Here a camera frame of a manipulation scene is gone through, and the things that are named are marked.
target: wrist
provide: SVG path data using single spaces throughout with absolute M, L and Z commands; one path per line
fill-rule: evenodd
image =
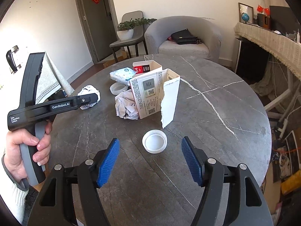
M 4 155 L 4 157 L 3 157 L 3 162 L 4 162 L 6 169 L 10 172 L 11 176 L 13 177 L 13 179 L 17 183 L 20 183 L 20 181 L 22 180 L 22 177 L 19 174 L 21 164 L 11 164 L 9 162 L 9 160 L 7 159 L 6 155 Z

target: chair leg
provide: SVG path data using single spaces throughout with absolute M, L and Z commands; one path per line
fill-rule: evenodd
M 139 57 L 138 44 L 135 44 L 135 49 L 136 49 L 136 57 Z
M 116 56 L 116 53 L 115 53 L 114 48 L 112 48 L 112 51 L 113 51 L 113 55 L 114 55 L 115 62 L 118 63 L 118 59 L 117 59 L 117 56 Z
M 129 55 L 129 56 L 130 56 L 130 58 L 131 58 L 131 51 L 130 51 L 130 48 L 129 48 L 129 46 L 127 46 L 126 48 L 128 49 L 128 55 Z
M 145 40 L 143 41 L 143 44 L 144 44 L 144 49 L 145 49 L 146 55 L 148 55 L 148 51 L 147 51 L 147 47 L 146 47 L 146 42 L 145 42 Z

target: black bag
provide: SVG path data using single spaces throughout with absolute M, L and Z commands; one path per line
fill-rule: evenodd
M 198 38 L 193 36 L 188 29 L 173 33 L 171 38 L 179 45 L 198 43 Z

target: potted plant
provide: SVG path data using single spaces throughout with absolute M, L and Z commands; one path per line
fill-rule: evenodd
M 133 38 L 134 28 L 139 25 L 150 25 L 156 19 L 135 19 L 121 22 L 117 27 L 117 35 L 120 40 L 128 40 Z

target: sleeve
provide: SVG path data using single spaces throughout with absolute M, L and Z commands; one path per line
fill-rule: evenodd
M 22 223 L 29 183 L 27 179 L 22 179 L 20 183 L 17 183 L 7 170 L 3 158 L 4 156 L 0 164 L 0 195 L 11 213 Z

